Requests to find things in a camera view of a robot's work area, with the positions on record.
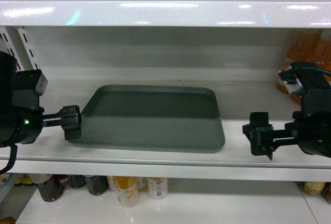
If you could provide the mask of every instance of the metal shelf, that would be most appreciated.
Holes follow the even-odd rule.
[[[0,0],[8,26],[331,26],[331,0]]]
[[[77,103],[83,108],[94,91],[105,84],[119,82],[54,80],[41,105],[53,111]],[[178,82],[154,82],[178,85]],[[44,128],[34,144],[19,145],[12,172],[54,174],[99,174],[214,178],[232,180],[331,181],[330,159],[306,155],[297,146],[281,147],[274,160],[255,157],[242,134],[249,113],[268,111],[275,129],[291,119],[298,109],[288,95],[278,92],[270,82],[181,82],[181,86],[208,87],[216,93],[225,133],[225,146],[215,154],[109,150],[75,147],[64,140],[60,127]],[[7,163],[8,149],[0,150],[0,167]]]

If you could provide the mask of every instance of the label on can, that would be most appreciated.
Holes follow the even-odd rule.
[[[29,174],[31,181],[35,184],[47,182],[52,176],[53,174]]]
[[[138,185],[135,183],[128,189],[120,189],[116,187],[116,195],[118,201],[124,206],[133,206],[138,201]]]
[[[168,194],[168,178],[162,177],[161,180],[147,178],[148,192],[152,198],[163,198]]]

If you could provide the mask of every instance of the robotic arm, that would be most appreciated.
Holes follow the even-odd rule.
[[[293,113],[294,122],[286,123],[284,130],[273,130],[267,112],[251,113],[243,133],[253,155],[272,160],[278,147],[298,145],[306,154],[331,158],[331,86],[323,74],[331,76],[314,63],[300,62],[279,73],[289,93],[302,96],[302,110]]]
[[[43,115],[39,106],[47,86],[41,70],[16,73],[17,60],[0,52],[0,147],[11,147],[8,165],[0,174],[9,171],[16,160],[16,143],[30,144],[43,127],[62,126],[65,139],[81,136],[81,114],[78,106],[65,106],[58,113]]]

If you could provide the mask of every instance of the bottle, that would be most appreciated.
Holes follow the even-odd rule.
[[[308,195],[318,195],[322,193],[325,182],[298,182],[299,189]]]
[[[101,195],[108,189],[107,177],[105,176],[84,175],[84,180],[88,192],[94,196]]]
[[[114,183],[114,178],[113,178],[113,176],[107,176],[107,180],[108,180],[109,188],[110,188],[111,190],[116,191],[116,186],[115,186],[115,183]]]
[[[138,178],[135,176],[114,176],[117,199],[122,206],[131,207],[138,202]]]
[[[147,186],[147,178],[138,177],[138,189],[143,189]]]
[[[85,185],[85,179],[83,175],[67,175],[67,176],[71,188],[78,189]]]
[[[147,178],[149,195],[154,199],[161,199],[168,194],[168,178],[148,177]]]
[[[331,203],[331,183],[325,185],[322,196],[328,203]]]
[[[319,42],[317,43],[314,52],[309,54],[306,59],[306,62],[313,62],[320,68],[326,68],[331,64],[331,30],[325,29]]]
[[[282,70],[288,70],[292,62],[303,62],[307,55],[313,53],[319,39],[318,29],[301,29],[295,44],[288,51]],[[289,93],[281,79],[278,79],[276,88],[283,93]]]
[[[58,177],[52,174],[29,174],[29,177],[44,201],[53,202],[62,196],[64,189]]]

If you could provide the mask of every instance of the gray tray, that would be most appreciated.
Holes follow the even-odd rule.
[[[82,111],[83,147],[215,153],[225,142],[207,88],[106,85]]]

